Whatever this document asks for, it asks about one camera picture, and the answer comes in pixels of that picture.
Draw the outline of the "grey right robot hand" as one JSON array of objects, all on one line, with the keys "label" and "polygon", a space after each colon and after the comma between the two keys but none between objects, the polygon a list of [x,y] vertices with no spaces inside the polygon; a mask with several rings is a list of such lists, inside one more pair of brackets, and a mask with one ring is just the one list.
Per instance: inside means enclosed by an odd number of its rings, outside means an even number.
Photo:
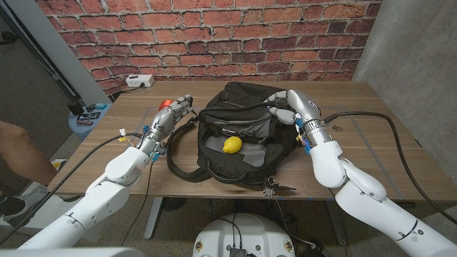
[{"label": "grey right robot hand", "polygon": [[[273,107],[274,104],[280,102],[288,104],[292,108],[292,111]],[[321,112],[317,105],[308,95],[297,90],[278,91],[270,95],[264,103],[268,103],[271,106],[269,112],[286,125],[295,124],[296,114],[300,114],[303,124],[307,121],[320,119],[321,117]]]}]

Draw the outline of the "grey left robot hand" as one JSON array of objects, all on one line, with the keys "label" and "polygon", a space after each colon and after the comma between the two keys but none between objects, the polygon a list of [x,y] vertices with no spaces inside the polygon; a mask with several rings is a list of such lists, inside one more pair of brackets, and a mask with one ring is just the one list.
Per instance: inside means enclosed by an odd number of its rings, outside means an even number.
[{"label": "grey left robot hand", "polygon": [[164,140],[173,132],[175,125],[185,115],[193,111],[192,102],[193,98],[190,94],[186,94],[175,101],[162,101],[159,112],[154,116],[143,141],[160,143]]}]

